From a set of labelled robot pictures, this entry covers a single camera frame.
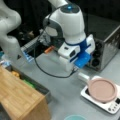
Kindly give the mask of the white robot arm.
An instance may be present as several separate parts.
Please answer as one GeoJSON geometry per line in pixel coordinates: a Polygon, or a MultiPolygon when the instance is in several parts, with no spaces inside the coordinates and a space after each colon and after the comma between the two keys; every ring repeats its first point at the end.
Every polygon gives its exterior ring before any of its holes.
{"type": "MultiPolygon", "coordinates": [[[[93,35],[86,36],[80,7],[66,0],[48,0],[55,10],[44,18],[44,30],[53,38],[64,40],[58,49],[59,61],[66,71],[82,68],[95,49],[93,35]]],[[[26,61],[18,40],[9,33],[21,24],[19,13],[0,0],[0,47],[13,63],[26,61]]]]}

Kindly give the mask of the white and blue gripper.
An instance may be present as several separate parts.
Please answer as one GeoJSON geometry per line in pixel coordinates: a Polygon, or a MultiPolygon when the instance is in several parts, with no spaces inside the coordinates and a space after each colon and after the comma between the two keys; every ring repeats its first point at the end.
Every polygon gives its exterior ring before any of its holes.
{"type": "Polygon", "coordinates": [[[80,34],[77,36],[67,36],[64,43],[58,49],[61,65],[66,71],[70,71],[74,67],[74,62],[79,59],[80,53],[91,54],[95,49],[93,35],[86,36],[80,34]]]}

